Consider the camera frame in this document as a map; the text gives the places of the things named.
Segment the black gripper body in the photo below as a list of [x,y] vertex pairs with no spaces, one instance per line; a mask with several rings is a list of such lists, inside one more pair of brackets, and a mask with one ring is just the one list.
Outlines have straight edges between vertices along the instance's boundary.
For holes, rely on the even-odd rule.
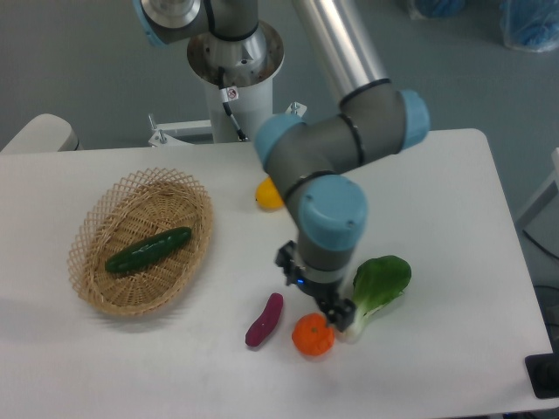
[[355,303],[339,293],[342,271],[319,271],[306,264],[294,241],[279,248],[275,264],[282,269],[287,285],[297,286],[314,299],[329,325],[338,331],[346,331],[353,324]]

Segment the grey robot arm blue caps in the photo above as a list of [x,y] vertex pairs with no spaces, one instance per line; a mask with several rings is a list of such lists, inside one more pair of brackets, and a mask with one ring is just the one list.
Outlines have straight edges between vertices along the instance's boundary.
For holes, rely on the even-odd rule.
[[430,130],[422,98],[398,91],[351,1],[297,1],[294,8],[340,112],[309,125],[273,112],[272,82],[284,61],[278,33],[255,1],[137,1],[153,45],[186,40],[204,85],[213,140],[249,141],[298,228],[276,257],[288,284],[313,297],[344,331],[354,303],[339,296],[367,220],[362,190],[345,173],[421,142]]

